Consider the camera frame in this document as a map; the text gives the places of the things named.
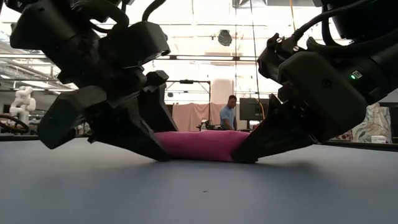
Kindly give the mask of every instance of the pink cloth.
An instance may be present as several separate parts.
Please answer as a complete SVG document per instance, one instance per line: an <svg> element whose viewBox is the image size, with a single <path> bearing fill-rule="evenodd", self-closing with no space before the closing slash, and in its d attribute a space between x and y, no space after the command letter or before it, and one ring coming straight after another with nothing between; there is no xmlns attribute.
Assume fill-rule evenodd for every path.
<svg viewBox="0 0 398 224"><path fill-rule="evenodd" d="M210 103L211 124L220 124L220 111L223 106ZM209 104L173 105L173 120L179 131L199 131L197 126L203 119L209 120Z"/></svg>
<svg viewBox="0 0 398 224"><path fill-rule="evenodd" d="M231 153L247 138L240 131L200 131L155 133L174 159L233 162Z"/></svg>

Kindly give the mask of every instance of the desk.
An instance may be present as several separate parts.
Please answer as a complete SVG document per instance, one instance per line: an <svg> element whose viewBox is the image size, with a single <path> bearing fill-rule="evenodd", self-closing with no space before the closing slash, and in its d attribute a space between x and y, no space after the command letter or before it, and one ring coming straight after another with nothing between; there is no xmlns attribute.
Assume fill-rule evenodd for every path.
<svg viewBox="0 0 398 224"><path fill-rule="evenodd" d="M247 165L0 142L4 224L396 223L397 191L396 152L313 146Z"/></svg>

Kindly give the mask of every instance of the gray table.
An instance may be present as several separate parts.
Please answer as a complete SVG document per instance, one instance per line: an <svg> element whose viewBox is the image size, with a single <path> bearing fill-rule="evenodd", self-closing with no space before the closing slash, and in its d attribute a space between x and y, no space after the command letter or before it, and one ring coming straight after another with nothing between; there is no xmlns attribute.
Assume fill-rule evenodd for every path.
<svg viewBox="0 0 398 224"><path fill-rule="evenodd" d="M398 153L309 147L257 165L154 162L76 139L0 142L0 223L397 223Z"/></svg>

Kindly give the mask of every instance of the man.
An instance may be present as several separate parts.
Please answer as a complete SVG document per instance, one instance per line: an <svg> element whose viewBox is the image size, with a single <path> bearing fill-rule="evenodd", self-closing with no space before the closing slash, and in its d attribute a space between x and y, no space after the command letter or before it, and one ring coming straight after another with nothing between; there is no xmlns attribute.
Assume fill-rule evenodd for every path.
<svg viewBox="0 0 398 224"><path fill-rule="evenodd" d="M229 130L236 131L236 117L235 117L236 96L231 95L228 98L227 105L223 106L220 111L221 125Z"/></svg>

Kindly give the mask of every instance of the pink towel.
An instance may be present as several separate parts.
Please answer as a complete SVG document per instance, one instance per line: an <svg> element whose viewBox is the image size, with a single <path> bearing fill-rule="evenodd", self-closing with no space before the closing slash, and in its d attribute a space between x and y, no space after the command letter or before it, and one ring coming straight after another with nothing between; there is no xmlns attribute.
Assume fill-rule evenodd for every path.
<svg viewBox="0 0 398 224"><path fill-rule="evenodd" d="M232 162L231 153L247 138L241 131L155 133L174 159Z"/></svg>

